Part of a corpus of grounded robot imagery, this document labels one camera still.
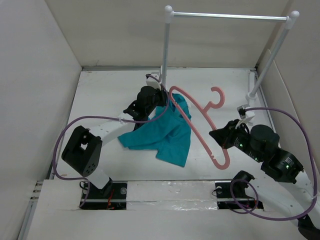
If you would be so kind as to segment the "teal t shirt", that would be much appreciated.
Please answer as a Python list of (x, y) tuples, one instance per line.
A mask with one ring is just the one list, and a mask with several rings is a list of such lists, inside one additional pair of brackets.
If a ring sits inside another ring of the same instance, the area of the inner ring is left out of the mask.
[(191, 128), (172, 101), (169, 107), (157, 107), (155, 121), (118, 137), (130, 150), (157, 150), (156, 158), (184, 167), (191, 145)]

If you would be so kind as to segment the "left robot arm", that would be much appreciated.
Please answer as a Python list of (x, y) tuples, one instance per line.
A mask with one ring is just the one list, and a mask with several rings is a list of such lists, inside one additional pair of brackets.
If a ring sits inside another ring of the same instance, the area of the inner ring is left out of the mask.
[(166, 88), (144, 86), (123, 113), (116, 118), (109, 117), (107, 122), (91, 129), (80, 125), (76, 127), (61, 154), (62, 160), (78, 174), (89, 181), (87, 192), (94, 190), (100, 198), (107, 198), (112, 191), (112, 179), (99, 167), (104, 145), (124, 133), (134, 132), (152, 123), (149, 119), (156, 107), (168, 108), (169, 97)]

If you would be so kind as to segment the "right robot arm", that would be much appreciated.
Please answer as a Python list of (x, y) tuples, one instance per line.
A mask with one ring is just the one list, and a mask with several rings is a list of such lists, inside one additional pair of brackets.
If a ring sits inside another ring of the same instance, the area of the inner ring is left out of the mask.
[(220, 147), (232, 147), (261, 163), (261, 170), (280, 183), (304, 208), (304, 212), (288, 217), (297, 220), (298, 231), (308, 240), (320, 238), (320, 204), (317, 183), (308, 183), (303, 165), (290, 152), (279, 147), (280, 137), (270, 127), (258, 124), (248, 129), (243, 120), (232, 120), (209, 135)]

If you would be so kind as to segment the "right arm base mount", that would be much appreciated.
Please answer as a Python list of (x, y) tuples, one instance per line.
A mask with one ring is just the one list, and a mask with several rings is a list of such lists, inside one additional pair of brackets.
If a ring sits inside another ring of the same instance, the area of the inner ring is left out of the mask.
[[(254, 176), (246, 171), (239, 171), (234, 178), (231, 180), (218, 180), (215, 181), (215, 189), (211, 192), (211, 194), (216, 197), (217, 200), (217, 207), (220, 210), (240, 210), (241, 208), (236, 204), (233, 200), (230, 186), (231, 182), (234, 180), (245, 180), (250, 182), (254, 180)], [(253, 197), (246, 195), (246, 189), (249, 185), (245, 182), (236, 182), (233, 185), (233, 194), (237, 201), (243, 205), (246, 209), (250, 210), (251, 208), (257, 205), (257, 209), (264, 209), (263, 203), (259, 200), (256, 201)]]

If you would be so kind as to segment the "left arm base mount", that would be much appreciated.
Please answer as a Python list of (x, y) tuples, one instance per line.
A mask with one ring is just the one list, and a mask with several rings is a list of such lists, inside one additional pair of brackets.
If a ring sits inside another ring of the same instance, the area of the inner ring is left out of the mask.
[(81, 181), (79, 208), (82, 210), (126, 210), (127, 181), (111, 181), (105, 188), (98, 189), (92, 183)]

